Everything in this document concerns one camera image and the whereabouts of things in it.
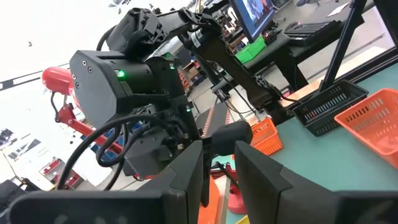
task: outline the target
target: green object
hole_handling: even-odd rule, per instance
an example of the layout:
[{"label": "green object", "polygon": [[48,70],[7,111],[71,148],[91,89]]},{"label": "green object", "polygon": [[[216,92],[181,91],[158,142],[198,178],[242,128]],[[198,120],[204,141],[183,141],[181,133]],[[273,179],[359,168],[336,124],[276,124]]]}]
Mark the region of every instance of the green object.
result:
[{"label": "green object", "polygon": [[114,72],[116,73],[116,76],[119,78],[124,77],[126,75],[126,73],[122,70],[115,70]]},{"label": "green object", "polygon": [[[395,64],[358,85],[368,90],[369,95],[382,88],[398,90],[397,73]],[[344,128],[315,137],[292,118],[277,129],[284,147],[271,158],[305,178],[333,191],[398,190],[398,170]],[[215,160],[233,162],[229,158]],[[226,223],[236,223],[242,217],[227,211]]]},{"label": "green object", "polygon": [[260,53],[266,47],[264,39],[260,35],[254,43],[247,44],[241,51],[239,51],[235,56],[241,61],[241,63],[246,63],[252,60],[258,53]]}]

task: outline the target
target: black monitor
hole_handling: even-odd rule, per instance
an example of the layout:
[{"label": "black monitor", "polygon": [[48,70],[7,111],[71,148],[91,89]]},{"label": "black monitor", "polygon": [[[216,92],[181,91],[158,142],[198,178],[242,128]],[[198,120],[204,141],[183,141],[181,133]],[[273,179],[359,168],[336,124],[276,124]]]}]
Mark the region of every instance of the black monitor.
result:
[{"label": "black monitor", "polygon": [[229,0],[243,28],[253,43],[268,28],[274,16],[271,0]]}]

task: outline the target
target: orange plastic basket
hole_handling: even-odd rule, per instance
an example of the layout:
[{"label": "orange plastic basket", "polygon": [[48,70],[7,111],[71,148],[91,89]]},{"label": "orange plastic basket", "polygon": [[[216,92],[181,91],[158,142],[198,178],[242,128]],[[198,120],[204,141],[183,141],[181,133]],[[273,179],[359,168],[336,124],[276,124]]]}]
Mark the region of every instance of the orange plastic basket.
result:
[{"label": "orange plastic basket", "polygon": [[398,169],[398,91],[382,89],[335,121]]},{"label": "orange plastic basket", "polygon": [[258,124],[251,127],[253,131],[253,139],[251,146],[258,151],[269,156],[282,149],[282,142],[278,136],[274,123],[270,118],[266,118]]}]

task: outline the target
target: black basket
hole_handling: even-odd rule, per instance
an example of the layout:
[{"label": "black basket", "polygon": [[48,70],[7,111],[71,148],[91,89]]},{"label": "black basket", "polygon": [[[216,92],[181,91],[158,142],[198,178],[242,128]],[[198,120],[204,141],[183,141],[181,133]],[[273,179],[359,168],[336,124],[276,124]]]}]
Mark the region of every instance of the black basket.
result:
[{"label": "black basket", "polygon": [[346,80],[335,83],[293,109],[294,116],[313,135],[321,136],[339,126],[335,116],[365,99],[368,91]]}]

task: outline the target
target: cable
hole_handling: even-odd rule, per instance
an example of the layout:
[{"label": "cable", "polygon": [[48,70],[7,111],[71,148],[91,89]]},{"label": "cable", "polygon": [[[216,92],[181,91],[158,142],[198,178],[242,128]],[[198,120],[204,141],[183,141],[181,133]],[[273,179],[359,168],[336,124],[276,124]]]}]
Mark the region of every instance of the cable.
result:
[{"label": "cable", "polygon": [[104,45],[106,39],[108,39],[108,37],[111,35],[112,31],[114,30],[114,28],[116,27],[116,25],[112,28],[110,28],[108,31],[106,31],[102,37],[100,38],[98,44],[97,44],[97,51],[101,51],[102,50],[102,46]]},{"label": "cable", "polygon": [[[129,130],[127,128],[127,124],[124,123],[123,124],[123,149],[126,147],[126,142],[127,142],[128,138],[129,138]],[[104,188],[104,190],[111,190],[112,189],[114,183],[116,183],[117,179],[120,176],[120,173],[122,172],[123,166],[124,166],[124,160],[122,160],[119,163],[118,167],[116,168],[115,173],[113,174],[113,177],[112,177],[111,181],[109,181],[109,183]]]},{"label": "cable", "polygon": [[232,109],[229,105],[227,105],[227,107],[231,110],[231,111],[234,111],[235,113],[238,113],[238,114],[244,114],[244,113],[252,113],[252,111],[251,110],[249,110],[249,111],[245,111],[245,112],[239,112],[239,111],[236,111],[236,110],[234,110],[234,109]]},{"label": "cable", "polygon": [[65,168],[60,176],[60,180],[57,185],[57,190],[61,190],[64,188],[65,182],[68,179],[68,176],[70,174],[71,169],[73,166],[76,164],[76,161],[78,158],[83,154],[83,152],[86,150],[86,148],[98,137],[100,137],[105,131],[115,128],[117,126],[120,126],[123,123],[126,122],[138,122],[146,120],[149,122],[154,123],[157,126],[160,126],[161,128],[165,129],[167,133],[170,136],[175,136],[177,137],[177,141],[180,140],[180,136],[177,135],[177,133],[170,127],[167,126],[167,123],[162,121],[161,119],[157,118],[154,115],[148,115],[148,114],[133,114],[129,116],[125,116],[123,118],[118,118],[113,121],[110,121],[106,123],[104,126],[100,127],[99,129],[93,131],[87,138],[75,149],[75,151],[72,153],[70,156],[68,162],[65,164]]},{"label": "cable", "polygon": [[101,160],[102,155],[104,153],[104,151],[99,152],[100,150],[98,149],[96,152],[96,159],[98,164],[101,167],[111,167],[114,166],[118,163],[120,163],[121,161],[124,160],[124,155],[126,155],[126,153],[128,152],[128,150],[130,149],[130,147],[134,144],[135,141],[137,141],[137,139],[139,139],[144,132],[146,132],[149,128],[139,128],[137,131],[134,131],[132,136],[128,139],[128,142],[124,145],[123,147],[123,151],[121,153],[119,153],[115,159],[112,159],[110,161],[103,161]]},{"label": "cable", "polygon": [[55,92],[53,91],[53,92],[51,93],[50,102],[51,102],[52,108],[53,108],[54,111],[55,111],[55,119],[54,119],[54,120],[55,120],[55,122],[59,123],[59,122],[60,122],[60,120],[59,120],[59,112],[58,112],[57,107],[55,106],[55,103],[54,103],[54,96],[55,96]]},{"label": "cable", "polygon": [[[226,41],[226,36],[225,36],[225,33],[222,32],[222,30],[221,30],[221,36],[222,36],[222,39],[223,39],[224,42],[225,42],[225,51],[226,51],[226,53],[227,53],[229,56],[234,56],[234,57],[235,57],[235,55],[231,54],[231,52],[228,50],[228,43],[227,43],[227,41]],[[244,67],[244,65],[243,65],[242,63],[239,63],[239,66],[240,66],[241,68]],[[286,96],[284,96],[284,95],[282,94],[282,92],[280,92],[280,90],[279,90],[278,88],[276,88],[274,85],[271,85],[270,83],[269,83],[269,86],[266,87],[266,88],[269,88],[269,87],[270,87],[271,89],[273,89],[282,99],[287,100],[287,101],[291,101],[291,102],[294,102],[294,103],[302,104],[302,102],[299,101],[299,100],[293,100],[293,99],[287,98]]]},{"label": "cable", "polygon": [[[211,69],[212,69],[214,72],[218,73],[218,72],[216,71],[215,68],[211,67]],[[221,75],[221,77],[223,78],[223,80],[225,80],[225,81],[235,90],[235,92],[239,95],[239,97],[240,97],[240,98],[245,102],[245,104],[249,107],[250,111],[253,112],[254,114],[256,114],[256,112],[254,111],[254,109],[251,108],[249,102],[246,101],[246,99],[245,99],[245,98],[242,96],[242,94],[235,88],[235,86],[233,86],[232,83],[231,83],[230,81],[228,81],[228,79],[227,79],[223,74],[221,74],[221,73],[219,73],[219,74]],[[234,111],[235,113],[243,114],[243,113],[248,113],[248,112],[250,112],[250,111],[247,111],[247,112],[238,112],[238,111],[232,109],[229,105],[227,105],[227,106],[228,106],[229,109],[231,109],[231,110]]]},{"label": "cable", "polygon": [[127,54],[129,52],[133,52],[134,46],[137,42],[139,42],[141,39],[145,37],[149,37],[150,34],[146,30],[137,30],[134,33],[132,33],[129,41],[127,42],[126,47],[122,51],[122,53]]},{"label": "cable", "polygon": [[99,147],[99,149],[95,152],[97,162],[101,167],[111,167],[111,166],[104,166],[102,164],[102,162],[104,162],[104,161],[101,160],[101,158],[102,158],[102,155],[104,154],[104,152],[107,150],[107,148],[110,147],[112,145],[112,143],[117,140],[117,138],[120,135],[120,131],[121,131],[120,126],[115,127],[114,133],[111,135],[111,137],[107,138],[105,140],[104,144],[102,144],[102,146]]}]

